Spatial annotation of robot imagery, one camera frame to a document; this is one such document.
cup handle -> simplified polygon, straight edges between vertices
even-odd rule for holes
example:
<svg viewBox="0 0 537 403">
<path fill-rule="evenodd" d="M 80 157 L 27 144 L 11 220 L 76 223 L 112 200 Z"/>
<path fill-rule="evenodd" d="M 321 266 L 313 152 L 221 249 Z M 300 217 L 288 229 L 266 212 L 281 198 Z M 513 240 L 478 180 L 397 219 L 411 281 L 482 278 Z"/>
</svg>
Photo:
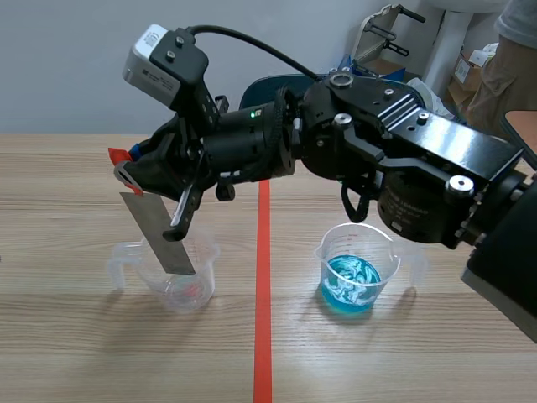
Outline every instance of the cup handle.
<svg viewBox="0 0 537 403">
<path fill-rule="evenodd" d="M 429 260 L 425 256 L 423 249 L 414 242 L 407 240 L 396 241 L 392 245 L 392 252 L 399 256 L 403 266 L 409 266 L 410 286 L 417 287 L 423 285 L 425 275 L 429 270 Z"/>
<path fill-rule="evenodd" d="M 140 242 L 116 243 L 112 257 L 107 262 L 107 272 L 114 290 L 125 289 L 124 264 L 138 264 L 142 259 L 142 244 Z"/>
</svg>

clear plastic cup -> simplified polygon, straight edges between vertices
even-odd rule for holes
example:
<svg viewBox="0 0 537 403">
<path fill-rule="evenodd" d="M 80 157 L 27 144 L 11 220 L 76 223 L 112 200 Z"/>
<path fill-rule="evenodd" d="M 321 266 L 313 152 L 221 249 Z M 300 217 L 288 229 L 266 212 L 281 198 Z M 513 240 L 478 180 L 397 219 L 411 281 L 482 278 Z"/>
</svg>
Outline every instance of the clear plastic cup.
<svg viewBox="0 0 537 403">
<path fill-rule="evenodd" d="M 167 309 L 181 312 L 204 306 L 215 290 L 213 265 L 220 248 L 212 236 L 194 229 L 182 242 L 196 272 L 194 275 L 166 273 L 145 239 L 116 244 L 107 267 L 114 288 L 125 288 L 123 266 L 130 264 Z"/>
<path fill-rule="evenodd" d="M 347 223 L 328 231 L 315 250 L 321 261 L 321 291 L 339 311 L 362 312 L 399 270 L 394 241 L 367 224 Z"/>
</svg>

metal scraper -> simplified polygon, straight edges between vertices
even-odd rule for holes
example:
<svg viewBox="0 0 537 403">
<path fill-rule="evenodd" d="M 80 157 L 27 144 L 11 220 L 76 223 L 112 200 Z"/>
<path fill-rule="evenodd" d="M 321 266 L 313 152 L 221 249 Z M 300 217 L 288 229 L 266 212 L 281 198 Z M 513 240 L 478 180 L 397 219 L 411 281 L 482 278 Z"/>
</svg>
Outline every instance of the metal scraper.
<svg viewBox="0 0 537 403">
<path fill-rule="evenodd" d="M 162 198 L 153 193 L 144 193 L 142 196 L 127 192 L 119 194 L 164 271 L 171 275 L 194 275 L 196 272 L 183 243 L 168 242 L 162 236 L 162 232 L 169 230 L 171 221 Z"/>
</svg>

person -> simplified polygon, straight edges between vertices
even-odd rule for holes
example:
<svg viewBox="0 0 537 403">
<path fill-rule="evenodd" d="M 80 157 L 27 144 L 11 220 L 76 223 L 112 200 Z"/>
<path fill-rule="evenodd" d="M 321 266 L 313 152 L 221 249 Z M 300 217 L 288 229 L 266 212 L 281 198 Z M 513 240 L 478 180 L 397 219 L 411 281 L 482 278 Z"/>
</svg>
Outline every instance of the person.
<svg viewBox="0 0 537 403">
<path fill-rule="evenodd" d="M 508 140 L 502 116 L 537 110 L 537 0 L 511 0 L 495 23 L 496 55 L 483 67 L 482 83 L 467 109 L 476 130 Z"/>
</svg>

gray wall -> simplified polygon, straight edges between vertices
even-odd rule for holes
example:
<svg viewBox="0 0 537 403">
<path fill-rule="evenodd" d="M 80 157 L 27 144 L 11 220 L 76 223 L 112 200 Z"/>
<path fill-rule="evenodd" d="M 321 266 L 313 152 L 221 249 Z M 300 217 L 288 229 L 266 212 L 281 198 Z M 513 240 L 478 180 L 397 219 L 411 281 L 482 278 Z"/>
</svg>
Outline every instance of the gray wall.
<svg viewBox="0 0 537 403">
<path fill-rule="evenodd" d="M 0 133 L 152 133 L 170 112 L 121 77 L 130 46 L 151 24 L 169 29 L 220 24 L 258 37 L 323 72 L 337 65 L 357 26 L 381 0 L 19 0 L 0 11 Z M 401 17 L 404 63 L 420 73 L 440 10 L 402 1 L 428 17 Z M 236 40 L 201 35 L 206 83 L 237 107 L 259 77 L 293 72 Z"/>
</svg>

